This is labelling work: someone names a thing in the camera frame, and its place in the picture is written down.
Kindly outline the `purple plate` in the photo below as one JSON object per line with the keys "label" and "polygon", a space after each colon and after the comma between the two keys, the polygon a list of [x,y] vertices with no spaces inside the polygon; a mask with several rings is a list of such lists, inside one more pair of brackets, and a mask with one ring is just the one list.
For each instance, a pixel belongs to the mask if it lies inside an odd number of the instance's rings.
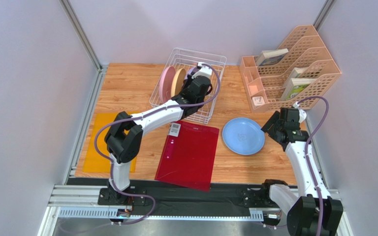
{"label": "purple plate", "polygon": [[186,75],[186,79],[191,79],[194,76],[194,74],[198,71],[199,71],[198,66],[192,67],[191,69],[188,70],[187,75]]}

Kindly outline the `blue plate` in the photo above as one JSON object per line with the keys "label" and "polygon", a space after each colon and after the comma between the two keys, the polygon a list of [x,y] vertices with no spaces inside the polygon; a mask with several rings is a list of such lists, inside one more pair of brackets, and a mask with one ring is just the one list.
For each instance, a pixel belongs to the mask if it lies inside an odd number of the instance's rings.
{"label": "blue plate", "polygon": [[261,126],[249,118],[234,118],[222,129],[224,144],[239,155],[253,155],[265,145],[265,134]]}

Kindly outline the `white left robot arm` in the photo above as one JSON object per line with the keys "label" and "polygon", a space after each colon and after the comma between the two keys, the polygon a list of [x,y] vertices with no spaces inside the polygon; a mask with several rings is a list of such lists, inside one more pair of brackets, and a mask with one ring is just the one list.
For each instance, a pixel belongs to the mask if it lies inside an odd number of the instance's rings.
{"label": "white left robot arm", "polygon": [[161,106],[135,115],[118,113],[104,137],[111,161],[109,187],[122,194],[130,185],[130,162],[138,155],[142,138],[165,124],[195,114],[212,89],[209,78],[197,76],[187,80],[184,89]]}

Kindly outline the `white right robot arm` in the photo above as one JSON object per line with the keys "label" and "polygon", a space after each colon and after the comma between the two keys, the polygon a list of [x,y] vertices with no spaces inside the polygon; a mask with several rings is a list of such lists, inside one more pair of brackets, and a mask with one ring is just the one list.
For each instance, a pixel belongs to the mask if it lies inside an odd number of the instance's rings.
{"label": "white right robot arm", "polygon": [[319,177],[309,134],[300,129],[305,117],[300,108],[281,108],[261,129],[282,146],[298,187],[295,195],[286,184],[272,183],[269,198],[286,214],[291,236],[334,236],[344,208],[340,200],[332,198]]}

